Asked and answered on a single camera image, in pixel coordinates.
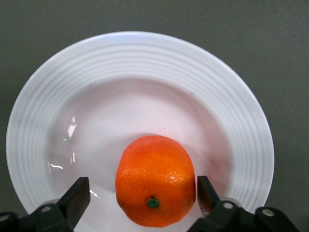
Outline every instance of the screw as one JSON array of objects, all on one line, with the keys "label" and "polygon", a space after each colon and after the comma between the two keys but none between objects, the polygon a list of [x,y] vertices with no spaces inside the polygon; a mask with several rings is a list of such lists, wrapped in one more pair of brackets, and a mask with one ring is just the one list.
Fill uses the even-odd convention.
[{"label": "screw", "polygon": [[46,213],[48,212],[49,210],[51,210],[52,208],[50,206],[45,206],[44,208],[41,209],[41,212],[42,213]]},{"label": "screw", "polygon": [[266,216],[269,216],[269,217],[275,216],[275,213],[272,212],[270,209],[263,209],[262,213],[265,214]]},{"label": "screw", "polygon": [[225,209],[232,209],[233,208],[233,205],[230,203],[230,202],[224,202],[223,203],[223,207]]}]

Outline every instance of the orange fruit on plate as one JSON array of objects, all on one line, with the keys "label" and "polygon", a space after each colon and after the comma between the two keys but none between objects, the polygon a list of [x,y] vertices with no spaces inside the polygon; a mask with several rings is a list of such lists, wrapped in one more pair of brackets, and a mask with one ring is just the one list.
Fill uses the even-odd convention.
[{"label": "orange fruit on plate", "polygon": [[190,156],[178,142],[160,135],[141,137],[124,150],[115,188],[125,214],[150,227],[181,220],[196,198]]}]

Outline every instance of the orange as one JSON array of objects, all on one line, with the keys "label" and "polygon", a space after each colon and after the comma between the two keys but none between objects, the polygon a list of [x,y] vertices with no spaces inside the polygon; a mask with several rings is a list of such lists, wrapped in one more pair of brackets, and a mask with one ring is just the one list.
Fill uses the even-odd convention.
[{"label": "orange", "polygon": [[124,150],[115,187],[119,206],[142,226],[165,227],[181,220],[196,198],[188,153],[160,135],[141,137]]}]

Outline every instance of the plate center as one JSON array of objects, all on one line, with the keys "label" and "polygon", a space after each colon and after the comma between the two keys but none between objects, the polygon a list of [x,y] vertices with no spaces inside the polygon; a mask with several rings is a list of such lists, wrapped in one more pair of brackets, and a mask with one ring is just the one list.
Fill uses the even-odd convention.
[{"label": "plate center", "polygon": [[[213,116],[195,93],[145,78],[94,83],[67,102],[50,134],[50,186],[61,196],[78,177],[88,176],[92,199],[85,217],[91,227],[102,225],[102,215],[119,220],[120,214],[128,220],[116,202],[115,174],[124,149],[149,134],[182,144],[196,176],[206,174],[224,195],[231,160],[225,136]],[[87,215],[92,210],[100,210],[100,214]],[[195,207],[190,217],[200,215]]]}]

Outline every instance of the gray surface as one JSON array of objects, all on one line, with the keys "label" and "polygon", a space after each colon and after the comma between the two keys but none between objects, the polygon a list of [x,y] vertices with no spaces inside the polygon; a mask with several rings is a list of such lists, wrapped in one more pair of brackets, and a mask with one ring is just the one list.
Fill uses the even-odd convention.
[{"label": "gray surface", "polygon": [[309,1],[0,1],[0,212],[26,214],[5,157],[7,123],[19,91],[66,46],[121,30],[187,40],[242,77],[262,105],[274,140],[267,206],[309,231]]}]

